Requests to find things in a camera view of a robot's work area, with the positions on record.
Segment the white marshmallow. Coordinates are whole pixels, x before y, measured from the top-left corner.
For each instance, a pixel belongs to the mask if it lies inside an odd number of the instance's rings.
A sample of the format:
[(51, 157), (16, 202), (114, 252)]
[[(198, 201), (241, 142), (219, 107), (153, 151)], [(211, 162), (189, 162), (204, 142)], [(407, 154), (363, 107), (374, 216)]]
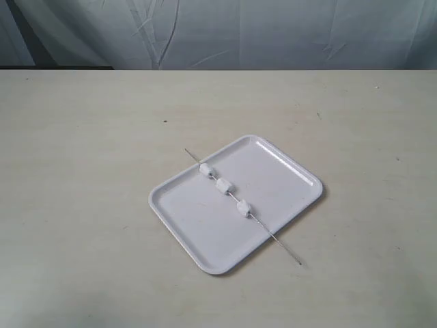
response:
[(237, 202), (236, 208), (243, 217), (247, 218), (251, 215), (251, 205), (246, 200)]
[(210, 167), (207, 163), (201, 163), (199, 165), (199, 172), (206, 178), (216, 178), (214, 169)]
[(233, 190), (234, 190), (234, 185), (230, 181), (228, 181), (224, 178), (218, 178), (216, 180), (216, 188), (222, 194), (231, 195), (233, 193)]

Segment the thin metal skewer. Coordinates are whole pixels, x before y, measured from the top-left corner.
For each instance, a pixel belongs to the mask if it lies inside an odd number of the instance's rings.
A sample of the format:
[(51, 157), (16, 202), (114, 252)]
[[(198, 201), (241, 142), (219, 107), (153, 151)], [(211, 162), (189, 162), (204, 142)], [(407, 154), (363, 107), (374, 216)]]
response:
[[(198, 166), (201, 164), (201, 163), (206, 163), (206, 162), (201, 162), (201, 160), (195, 155), (195, 154), (193, 154), (190, 150), (188, 150), (187, 148), (184, 148), (184, 151), (198, 164)], [(222, 178), (222, 176), (218, 176), (217, 174), (216, 174), (216, 171), (215, 171), (215, 176), (216, 176), (216, 178), (215, 179), (211, 179), (211, 178), (209, 178), (210, 180), (213, 180), (214, 181), (214, 185), (215, 185), (215, 187), (216, 187), (216, 180), (218, 179), (218, 178)], [(239, 202), (240, 200), (244, 200), (244, 199), (242, 199), (242, 198), (238, 198), (237, 196), (236, 196), (236, 187), (235, 187), (235, 185), (234, 185), (234, 190), (233, 190), (233, 193), (231, 194), (231, 195), (226, 195), (226, 196), (228, 196), (228, 197), (230, 197), (236, 204), (237, 204), (237, 202)], [(256, 216), (255, 216), (255, 214), (253, 213), (253, 207), (252, 207), (252, 205), (251, 205), (251, 215), (249, 216), (249, 217), (245, 217), (245, 219), (252, 219), (252, 220), (254, 220), (258, 225), (260, 225), (265, 231), (266, 231), (266, 233), (269, 235), (269, 237), (270, 238), (272, 238), (280, 247), (282, 247), (295, 261), (296, 261), (296, 263), (298, 264), (298, 265), (300, 265), (300, 266), (302, 266), (303, 265), (303, 263), (302, 263), (302, 261), (301, 261), (301, 259), (287, 246), (287, 245), (285, 245), (284, 243), (282, 243), (275, 235), (274, 235), (274, 233), (267, 227), (267, 225), (262, 221), (262, 220), (260, 220), (260, 219), (258, 219)]]

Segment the white rectangular plastic tray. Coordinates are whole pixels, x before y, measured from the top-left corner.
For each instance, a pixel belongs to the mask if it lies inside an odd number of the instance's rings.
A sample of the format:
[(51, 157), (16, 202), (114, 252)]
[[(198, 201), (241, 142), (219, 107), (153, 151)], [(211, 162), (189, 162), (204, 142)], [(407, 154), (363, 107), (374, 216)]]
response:
[[(245, 135), (205, 159), (277, 236), (322, 196), (322, 182), (269, 141)], [(155, 187), (151, 209), (196, 265), (211, 275), (232, 270), (272, 239), (193, 165)]]

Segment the grey-blue backdrop cloth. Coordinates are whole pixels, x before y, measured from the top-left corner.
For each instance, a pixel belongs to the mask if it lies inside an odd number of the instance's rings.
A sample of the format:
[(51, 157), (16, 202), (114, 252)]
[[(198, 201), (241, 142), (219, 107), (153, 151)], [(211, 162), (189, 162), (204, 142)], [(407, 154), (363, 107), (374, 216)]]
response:
[(434, 69), (435, 1), (2, 1), (1, 65)]

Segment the black bar behind table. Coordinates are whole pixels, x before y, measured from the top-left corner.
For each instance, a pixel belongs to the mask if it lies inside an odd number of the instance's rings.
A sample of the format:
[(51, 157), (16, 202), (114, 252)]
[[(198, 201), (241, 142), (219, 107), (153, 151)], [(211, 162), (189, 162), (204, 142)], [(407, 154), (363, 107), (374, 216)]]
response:
[(0, 66), (1, 70), (114, 70), (112, 66)]

